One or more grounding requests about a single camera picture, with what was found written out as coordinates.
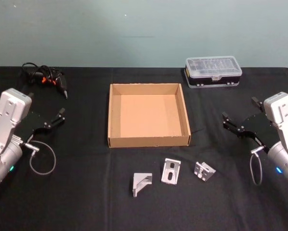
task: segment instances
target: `cardboard box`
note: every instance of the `cardboard box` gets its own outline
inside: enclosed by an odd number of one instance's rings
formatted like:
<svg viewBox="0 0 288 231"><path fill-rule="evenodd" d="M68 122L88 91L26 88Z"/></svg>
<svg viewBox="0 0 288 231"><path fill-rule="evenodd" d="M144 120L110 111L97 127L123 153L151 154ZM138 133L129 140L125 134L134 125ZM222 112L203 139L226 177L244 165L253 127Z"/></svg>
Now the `cardboard box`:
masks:
<svg viewBox="0 0 288 231"><path fill-rule="evenodd" d="M110 85L110 148L188 146L190 138L180 84Z"/></svg>

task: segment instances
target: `clear plastic lid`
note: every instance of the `clear plastic lid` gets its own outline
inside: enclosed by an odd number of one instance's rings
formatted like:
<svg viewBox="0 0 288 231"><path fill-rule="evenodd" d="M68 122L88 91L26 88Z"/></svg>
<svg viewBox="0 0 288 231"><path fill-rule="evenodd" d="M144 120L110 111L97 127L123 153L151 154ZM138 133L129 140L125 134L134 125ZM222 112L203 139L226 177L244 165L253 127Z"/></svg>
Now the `clear plastic lid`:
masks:
<svg viewBox="0 0 288 231"><path fill-rule="evenodd" d="M191 78L241 76L242 71L234 56L187 58Z"/></svg>

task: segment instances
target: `blue led light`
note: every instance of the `blue led light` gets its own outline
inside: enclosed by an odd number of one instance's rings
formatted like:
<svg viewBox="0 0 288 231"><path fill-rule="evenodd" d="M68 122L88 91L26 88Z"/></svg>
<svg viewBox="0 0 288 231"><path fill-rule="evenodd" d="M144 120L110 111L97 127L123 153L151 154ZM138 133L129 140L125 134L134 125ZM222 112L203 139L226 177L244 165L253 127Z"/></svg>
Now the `blue led light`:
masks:
<svg viewBox="0 0 288 231"><path fill-rule="evenodd" d="M276 167L278 173L282 173L282 170L279 167Z"/></svg>

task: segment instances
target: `wall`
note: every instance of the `wall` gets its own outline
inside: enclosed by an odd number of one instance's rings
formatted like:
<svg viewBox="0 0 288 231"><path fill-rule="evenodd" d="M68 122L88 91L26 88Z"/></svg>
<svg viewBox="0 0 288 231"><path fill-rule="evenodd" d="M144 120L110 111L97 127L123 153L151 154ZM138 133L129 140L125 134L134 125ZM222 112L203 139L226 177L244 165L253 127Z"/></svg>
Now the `wall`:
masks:
<svg viewBox="0 0 288 231"><path fill-rule="evenodd" d="M0 0L0 65L288 67L288 0Z"/></svg>

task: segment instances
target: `black table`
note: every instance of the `black table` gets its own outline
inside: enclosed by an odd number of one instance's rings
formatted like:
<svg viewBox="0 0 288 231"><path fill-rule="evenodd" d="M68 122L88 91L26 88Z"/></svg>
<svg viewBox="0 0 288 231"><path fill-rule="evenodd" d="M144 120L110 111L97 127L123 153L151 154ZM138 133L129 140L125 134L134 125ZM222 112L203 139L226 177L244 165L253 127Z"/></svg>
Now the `black table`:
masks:
<svg viewBox="0 0 288 231"><path fill-rule="evenodd" d="M179 68L62 70L68 100L53 88L29 88L33 111L51 118L66 108L66 123L40 137L55 150L56 169L38 176L24 153L0 185L0 230L288 231L288 182L261 154L263 183L253 185L249 151L256 144L223 129L221 117L226 111L240 122L258 112L252 96L288 93L287 68L243 68L237 87L200 90L187 87ZM15 85L19 71L0 67L0 93ZM110 83L182 83L190 146L109 149ZM176 186L160 182L166 157L182 161ZM208 182L193 174L196 161L217 170ZM134 172L153 173L153 184L137 198L131 193Z"/></svg>

